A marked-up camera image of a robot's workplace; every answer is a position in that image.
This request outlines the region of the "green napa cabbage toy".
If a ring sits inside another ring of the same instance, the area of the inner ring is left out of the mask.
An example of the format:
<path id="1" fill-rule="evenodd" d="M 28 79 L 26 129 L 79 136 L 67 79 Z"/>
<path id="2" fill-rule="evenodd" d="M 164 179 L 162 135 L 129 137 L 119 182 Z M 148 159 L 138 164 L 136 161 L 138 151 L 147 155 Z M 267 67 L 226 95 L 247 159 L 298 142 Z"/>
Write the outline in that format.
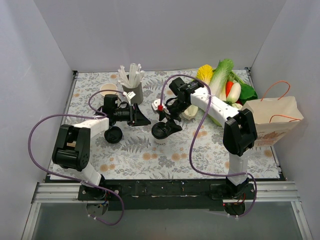
<path id="1" fill-rule="evenodd" d="M 212 79 L 209 83 L 211 94 L 215 97 L 220 97 L 229 74 L 233 70 L 234 62 L 232 59 L 225 58 L 218 63 L 217 68 L 213 72 Z"/>

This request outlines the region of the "floral table mat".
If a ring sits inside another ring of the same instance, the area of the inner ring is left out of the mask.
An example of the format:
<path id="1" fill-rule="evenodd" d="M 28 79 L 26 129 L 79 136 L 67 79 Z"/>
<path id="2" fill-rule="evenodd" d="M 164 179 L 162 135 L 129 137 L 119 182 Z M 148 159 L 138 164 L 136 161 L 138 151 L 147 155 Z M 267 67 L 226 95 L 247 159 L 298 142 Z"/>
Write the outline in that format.
<path id="1" fill-rule="evenodd" d="M 90 142 L 91 165 L 105 179 L 198 179 L 210 178 L 194 171 L 189 163 L 190 144 L 203 117 L 198 110 L 194 119 L 181 118 L 183 128 L 157 144 L 151 134 L 152 126 L 158 122 L 158 115 L 151 103 L 160 98 L 164 81 L 175 74 L 196 76 L 196 69 L 149 71 L 142 81 L 143 102 L 141 112 L 151 121 L 150 125 L 131 127 L 126 122 L 118 122 L 123 133 L 119 143 L 110 144 L 104 133 L 96 135 Z M 68 108 L 68 114 L 90 116 L 93 111 L 88 106 L 89 97 L 104 84 L 122 86 L 116 72 L 79 73 Z M 223 145 L 223 128 L 207 117 L 196 136 L 192 150 L 192 163 L 200 171 L 211 174 L 227 174 L 229 153 Z M 279 170 L 271 147 L 255 147 L 249 155 L 248 170 L 255 179 L 279 179 Z"/>

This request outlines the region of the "black cup lid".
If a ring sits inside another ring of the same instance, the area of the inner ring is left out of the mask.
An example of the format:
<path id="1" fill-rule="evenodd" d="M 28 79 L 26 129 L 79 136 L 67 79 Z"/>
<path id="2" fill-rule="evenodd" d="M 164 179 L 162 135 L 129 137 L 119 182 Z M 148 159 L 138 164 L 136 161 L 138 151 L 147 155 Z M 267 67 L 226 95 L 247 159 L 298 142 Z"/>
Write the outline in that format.
<path id="1" fill-rule="evenodd" d="M 151 128 L 152 136 L 157 140 L 162 140 L 168 137 L 168 128 L 165 122 L 157 122 Z"/>

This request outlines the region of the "brown paper bag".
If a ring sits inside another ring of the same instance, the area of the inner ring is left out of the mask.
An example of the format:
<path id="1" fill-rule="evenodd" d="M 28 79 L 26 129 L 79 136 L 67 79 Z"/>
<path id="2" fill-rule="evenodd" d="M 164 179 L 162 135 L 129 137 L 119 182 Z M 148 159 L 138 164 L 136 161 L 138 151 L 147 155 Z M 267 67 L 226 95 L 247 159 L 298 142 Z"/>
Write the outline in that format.
<path id="1" fill-rule="evenodd" d="M 257 139 L 256 147 L 271 147 L 296 127 L 304 116 L 298 109 L 296 98 L 286 96 L 286 92 L 276 98 L 248 100 L 242 109 L 248 109 L 253 114 Z"/>

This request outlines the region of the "cardboard cup carrier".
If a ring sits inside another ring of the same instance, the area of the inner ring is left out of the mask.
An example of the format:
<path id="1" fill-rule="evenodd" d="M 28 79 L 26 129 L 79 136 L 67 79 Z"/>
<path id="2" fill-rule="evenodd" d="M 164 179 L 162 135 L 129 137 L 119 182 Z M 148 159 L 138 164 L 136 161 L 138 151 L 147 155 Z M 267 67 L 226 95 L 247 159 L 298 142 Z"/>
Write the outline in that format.
<path id="1" fill-rule="evenodd" d="M 66 147 L 67 148 L 75 148 L 76 147 L 76 142 L 75 141 L 73 141 L 73 142 L 67 142 L 66 143 Z"/>

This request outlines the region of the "grey straw holder cup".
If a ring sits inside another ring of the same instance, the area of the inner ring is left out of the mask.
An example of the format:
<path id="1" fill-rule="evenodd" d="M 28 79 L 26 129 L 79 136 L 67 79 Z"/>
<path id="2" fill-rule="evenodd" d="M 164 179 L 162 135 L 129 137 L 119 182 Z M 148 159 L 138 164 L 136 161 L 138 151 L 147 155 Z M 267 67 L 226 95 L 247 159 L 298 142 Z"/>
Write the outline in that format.
<path id="1" fill-rule="evenodd" d="M 125 85 L 122 85 L 122 89 L 126 93 L 135 92 L 135 97 L 132 99 L 133 103 L 131 105 L 134 105 L 134 104 L 140 105 L 143 102 L 144 96 L 143 96 L 143 88 L 142 88 L 142 83 L 141 82 L 135 88 L 128 88 Z"/>

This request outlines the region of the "yellow napa cabbage toy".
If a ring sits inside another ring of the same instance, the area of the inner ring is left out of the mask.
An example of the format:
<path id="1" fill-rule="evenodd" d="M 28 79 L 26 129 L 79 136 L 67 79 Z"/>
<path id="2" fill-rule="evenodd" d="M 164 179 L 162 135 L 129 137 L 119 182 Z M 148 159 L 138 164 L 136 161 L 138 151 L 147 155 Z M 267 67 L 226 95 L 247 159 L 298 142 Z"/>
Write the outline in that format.
<path id="1" fill-rule="evenodd" d="M 213 78 L 213 75 L 214 69 L 210 65 L 205 64 L 198 69 L 196 78 L 209 85 Z"/>

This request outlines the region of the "stack of paper cups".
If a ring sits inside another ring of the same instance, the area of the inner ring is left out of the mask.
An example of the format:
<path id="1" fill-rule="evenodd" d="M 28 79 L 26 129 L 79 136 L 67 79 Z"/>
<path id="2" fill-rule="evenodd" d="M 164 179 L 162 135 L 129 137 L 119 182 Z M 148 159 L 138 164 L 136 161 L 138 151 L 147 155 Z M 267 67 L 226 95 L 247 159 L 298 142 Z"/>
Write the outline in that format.
<path id="1" fill-rule="evenodd" d="M 106 83 L 103 84 L 100 87 L 100 94 L 104 97 L 105 95 L 118 95 L 119 93 L 117 92 L 118 88 L 115 84 L 113 83 Z"/>

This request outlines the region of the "white radish toy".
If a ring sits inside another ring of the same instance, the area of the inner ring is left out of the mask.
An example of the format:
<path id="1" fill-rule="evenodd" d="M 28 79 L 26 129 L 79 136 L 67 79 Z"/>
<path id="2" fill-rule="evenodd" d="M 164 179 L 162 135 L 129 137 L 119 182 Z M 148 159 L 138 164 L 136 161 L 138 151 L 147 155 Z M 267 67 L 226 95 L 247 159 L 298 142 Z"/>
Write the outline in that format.
<path id="1" fill-rule="evenodd" d="M 227 96 L 227 101 L 231 104 L 236 103 L 241 94 L 241 85 L 236 82 L 232 85 L 229 94 Z"/>

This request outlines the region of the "white paper coffee cup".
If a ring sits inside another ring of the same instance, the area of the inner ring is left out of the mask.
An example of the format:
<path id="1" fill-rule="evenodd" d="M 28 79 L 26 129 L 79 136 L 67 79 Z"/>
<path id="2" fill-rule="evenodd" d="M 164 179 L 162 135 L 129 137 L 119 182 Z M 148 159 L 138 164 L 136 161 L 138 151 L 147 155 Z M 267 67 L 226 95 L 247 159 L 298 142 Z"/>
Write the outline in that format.
<path id="1" fill-rule="evenodd" d="M 163 145 L 163 144 L 166 144 L 168 141 L 167 138 L 163 138 L 163 139 L 158 139 L 158 138 L 154 138 L 154 142 L 158 145 Z"/>

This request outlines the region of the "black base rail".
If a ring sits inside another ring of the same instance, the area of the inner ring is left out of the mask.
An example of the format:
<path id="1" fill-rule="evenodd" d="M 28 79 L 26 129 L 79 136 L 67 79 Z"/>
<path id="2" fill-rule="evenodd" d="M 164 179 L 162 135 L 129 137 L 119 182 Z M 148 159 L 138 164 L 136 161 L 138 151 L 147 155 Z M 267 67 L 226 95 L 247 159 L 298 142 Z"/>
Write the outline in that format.
<path id="1" fill-rule="evenodd" d="M 243 212 L 244 204 L 255 196 L 254 184 L 248 179 L 240 186 L 233 186 L 227 179 L 105 180 L 101 186 L 111 192 L 81 185 L 77 199 L 101 201 L 109 211 L 223 211 L 224 201 L 231 201 Z"/>

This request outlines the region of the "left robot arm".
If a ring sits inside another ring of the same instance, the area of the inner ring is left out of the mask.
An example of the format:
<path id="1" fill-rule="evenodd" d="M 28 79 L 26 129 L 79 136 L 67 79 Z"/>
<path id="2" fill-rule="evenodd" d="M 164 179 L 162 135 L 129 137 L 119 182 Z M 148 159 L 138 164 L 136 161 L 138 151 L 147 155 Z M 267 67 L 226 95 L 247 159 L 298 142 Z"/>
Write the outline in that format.
<path id="1" fill-rule="evenodd" d="M 147 126 L 151 121 L 140 111 L 135 103 L 130 105 L 123 101 L 120 107 L 116 94 L 106 94 L 103 105 L 98 109 L 106 114 L 104 118 L 93 118 L 75 125 L 60 126 L 52 153 L 52 161 L 63 169 L 71 169 L 74 175 L 90 186 L 89 194 L 95 200 L 106 196 L 106 187 L 101 184 L 103 176 L 90 164 L 91 139 L 100 133 L 108 143 L 116 144 L 122 137 L 121 129 L 116 122 L 127 122 L 129 126 Z"/>

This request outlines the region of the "romaine lettuce toy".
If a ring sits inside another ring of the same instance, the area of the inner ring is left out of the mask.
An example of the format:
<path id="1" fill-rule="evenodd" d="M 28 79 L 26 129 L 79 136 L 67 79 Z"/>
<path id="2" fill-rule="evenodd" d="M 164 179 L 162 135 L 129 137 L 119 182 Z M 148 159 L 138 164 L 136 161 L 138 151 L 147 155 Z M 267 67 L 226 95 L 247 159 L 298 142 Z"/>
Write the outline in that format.
<path id="1" fill-rule="evenodd" d="M 197 106 L 191 105 L 181 115 L 187 120 L 192 120 L 196 117 L 198 109 L 199 108 Z"/>

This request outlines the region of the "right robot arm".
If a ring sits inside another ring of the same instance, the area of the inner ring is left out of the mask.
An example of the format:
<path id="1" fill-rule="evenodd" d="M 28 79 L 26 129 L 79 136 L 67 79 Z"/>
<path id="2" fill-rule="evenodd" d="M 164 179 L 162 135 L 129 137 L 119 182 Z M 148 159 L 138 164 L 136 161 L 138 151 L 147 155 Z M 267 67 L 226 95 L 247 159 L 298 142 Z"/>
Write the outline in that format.
<path id="1" fill-rule="evenodd" d="M 223 145 L 229 152 L 229 171 L 225 175 L 226 183 L 217 190 L 225 190 L 232 199 L 237 199 L 245 192 L 251 174 L 247 172 L 250 150 L 258 138 L 253 113 L 239 110 L 214 96 L 210 87 L 203 81 L 192 77 L 185 83 L 183 74 L 170 76 L 165 84 L 169 85 L 175 97 L 163 103 L 160 98 L 153 102 L 153 109 L 159 115 L 159 122 L 152 127 L 152 135 L 163 140 L 182 130 L 176 124 L 180 115 L 194 105 L 204 110 L 205 116 L 211 116 L 223 127 Z"/>

